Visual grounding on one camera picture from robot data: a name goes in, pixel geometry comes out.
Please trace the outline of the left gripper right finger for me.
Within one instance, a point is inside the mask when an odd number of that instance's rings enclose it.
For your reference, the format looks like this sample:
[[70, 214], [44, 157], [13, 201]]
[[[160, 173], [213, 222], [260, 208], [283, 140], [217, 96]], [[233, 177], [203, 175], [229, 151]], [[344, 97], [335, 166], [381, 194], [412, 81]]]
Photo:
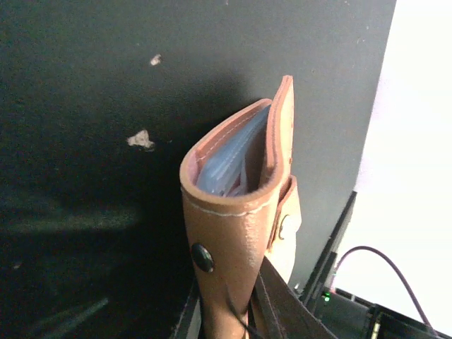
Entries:
[[298, 300], [267, 258], [257, 275], [252, 310], [263, 338], [335, 338]]

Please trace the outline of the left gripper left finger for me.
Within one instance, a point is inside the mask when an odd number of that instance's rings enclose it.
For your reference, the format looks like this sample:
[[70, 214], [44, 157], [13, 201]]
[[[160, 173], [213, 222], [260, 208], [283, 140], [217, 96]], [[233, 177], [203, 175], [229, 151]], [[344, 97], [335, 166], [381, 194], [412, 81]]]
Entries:
[[198, 339], [201, 330], [201, 298], [198, 283], [192, 282], [184, 308], [172, 329], [171, 339]]

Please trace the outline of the pink leather card holder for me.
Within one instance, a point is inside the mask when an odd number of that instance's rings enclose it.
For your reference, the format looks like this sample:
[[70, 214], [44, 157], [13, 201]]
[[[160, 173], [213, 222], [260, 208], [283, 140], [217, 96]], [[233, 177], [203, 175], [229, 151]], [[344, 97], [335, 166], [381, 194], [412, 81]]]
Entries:
[[268, 259], [288, 281], [301, 210], [291, 173], [294, 85], [209, 131], [179, 170], [184, 223], [207, 338], [248, 338], [258, 272]]

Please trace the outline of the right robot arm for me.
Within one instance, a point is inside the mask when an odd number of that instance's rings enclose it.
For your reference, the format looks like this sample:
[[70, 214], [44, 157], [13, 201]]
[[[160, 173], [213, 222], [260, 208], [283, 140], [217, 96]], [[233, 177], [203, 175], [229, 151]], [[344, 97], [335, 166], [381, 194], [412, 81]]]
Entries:
[[344, 290], [323, 289], [311, 300], [314, 316], [337, 338], [425, 339], [449, 338], [420, 321], [372, 304]]

